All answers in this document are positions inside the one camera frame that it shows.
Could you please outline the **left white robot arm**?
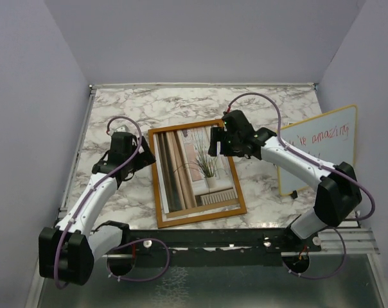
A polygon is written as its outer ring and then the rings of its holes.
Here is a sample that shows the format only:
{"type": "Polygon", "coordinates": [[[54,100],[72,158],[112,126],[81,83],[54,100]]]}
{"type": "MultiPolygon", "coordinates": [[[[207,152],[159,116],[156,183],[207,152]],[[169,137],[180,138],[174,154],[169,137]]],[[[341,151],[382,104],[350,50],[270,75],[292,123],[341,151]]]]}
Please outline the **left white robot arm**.
{"type": "Polygon", "coordinates": [[[66,284],[84,285],[94,263],[106,252],[123,253],[130,247],[128,225],[113,221],[93,226],[101,210],[123,182],[152,165],[155,156],[143,136],[115,132],[109,150],[93,165],[85,191],[54,227],[39,234],[39,274],[66,284]]]}

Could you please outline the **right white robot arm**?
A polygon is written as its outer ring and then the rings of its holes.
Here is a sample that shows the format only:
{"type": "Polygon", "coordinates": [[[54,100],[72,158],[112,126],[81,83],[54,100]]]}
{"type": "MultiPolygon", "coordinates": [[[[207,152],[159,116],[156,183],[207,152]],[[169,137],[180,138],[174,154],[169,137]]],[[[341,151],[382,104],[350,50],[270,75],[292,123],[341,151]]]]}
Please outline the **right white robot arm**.
{"type": "Polygon", "coordinates": [[[224,114],[223,126],[210,131],[210,156],[256,158],[270,162],[298,177],[316,192],[315,204],[288,226],[283,236],[292,251],[303,247],[307,238],[326,227],[339,226],[362,200],[354,169],[315,158],[285,143],[268,128],[255,130],[243,112],[224,114]]]}

